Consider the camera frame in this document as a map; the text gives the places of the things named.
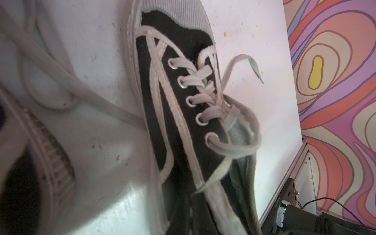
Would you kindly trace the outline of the black white sneaker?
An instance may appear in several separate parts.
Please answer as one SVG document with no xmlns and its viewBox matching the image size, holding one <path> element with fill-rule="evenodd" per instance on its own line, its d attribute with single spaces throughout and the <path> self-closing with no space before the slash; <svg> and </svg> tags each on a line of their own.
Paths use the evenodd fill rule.
<svg viewBox="0 0 376 235">
<path fill-rule="evenodd" d="M 1 88 L 1 234 L 52 234 L 73 202 L 75 184 L 55 136 Z"/>
<path fill-rule="evenodd" d="M 220 74 L 212 29 L 200 1 L 127 1 L 123 52 L 151 148 L 147 204 L 151 234 L 260 235 L 254 193 L 256 153 L 232 160 L 220 181 L 194 194 L 224 160 L 206 146 L 208 132 L 215 132 L 223 143 L 250 144 L 246 128 L 254 128 L 258 120 L 224 90 L 238 62 L 247 61 L 261 76 L 254 58 L 237 55 Z M 242 120 L 229 131 L 219 119 L 197 125 L 195 116 L 207 104 L 187 105 L 186 97 L 199 91 L 196 86 L 179 86 L 178 77 L 190 73 L 168 65 L 176 57 L 188 59 L 197 69 L 209 65 L 213 73 L 207 80 L 217 83 L 226 101 L 240 106 Z"/>
</svg>

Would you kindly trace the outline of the sneaker white shoelace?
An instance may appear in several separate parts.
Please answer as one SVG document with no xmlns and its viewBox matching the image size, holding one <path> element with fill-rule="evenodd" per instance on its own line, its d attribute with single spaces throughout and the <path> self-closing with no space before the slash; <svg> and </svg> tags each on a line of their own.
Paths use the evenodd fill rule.
<svg viewBox="0 0 376 235">
<path fill-rule="evenodd" d="M 207 77 L 213 73 L 209 65 L 197 69 L 194 64 L 186 58 L 176 57 L 168 60 L 168 65 L 172 69 L 185 68 L 190 75 L 179 76 L 177 82 L 183 89 L 189 86 L 196 86 L 198 93 L 186 97 L 189 107 L 196 107 L 207 104 L 207 108 L 195 116 L 195 122 L 199 126 L 207 125 L 213 119 L 222 122 L 225 131 L 229 131 L 237 121 L 241 121 L 241 110 L 239 105 L 235 105 L 233 100 L 226 101 L 224 95 L 215 86 L 217 83 L 208 81 Z M 255 122 L 255 127 L 247 127 L 246 134 L 250 138 L 247 146 L 237 146 L 231 143 L 223 143 L 215 132 L 208 132 L 205 135 L 206 146 L 215 153 L 224 157 L 224 160 L 213 171 L 207 181 L 205 181 L 194 194 L 205 191 L 212 184 L 220 181 L 231 166 L 232 160 L 255 154 L 260 144 L 259 123 Z"/>
</svg>

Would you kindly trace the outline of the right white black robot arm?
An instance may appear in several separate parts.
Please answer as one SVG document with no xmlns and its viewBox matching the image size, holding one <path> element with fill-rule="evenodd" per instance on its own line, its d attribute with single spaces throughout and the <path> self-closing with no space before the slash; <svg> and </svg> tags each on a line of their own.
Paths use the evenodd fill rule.
<svg viewBox="0 0 376 235">
<path fill-rule="evenodd" d="M 279 235 L 374 235 L 375 230 L 328 214 L 315 215 L 283 201 L 276 217 Z"/>
</svg>

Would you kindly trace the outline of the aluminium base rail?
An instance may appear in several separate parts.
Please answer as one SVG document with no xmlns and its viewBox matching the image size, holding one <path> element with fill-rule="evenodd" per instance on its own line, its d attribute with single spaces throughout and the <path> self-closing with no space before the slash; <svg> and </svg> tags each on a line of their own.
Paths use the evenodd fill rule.
<svg viewBox="0 0 376 235">
<path fill-rule="evenodd" d="M 303 207 L 307 202 L 316 198 L 314 189 L 311 161 L 307 140 L 298 151 L 292 165 L 289 167 L 281 184 L 277 188 L 266 212 L 261 217 L 263 235 L 278 235 L 276 224 L 277 211 L 283 201 L 317 215 L 317 204 L 314 202 Z"/>
</svg>

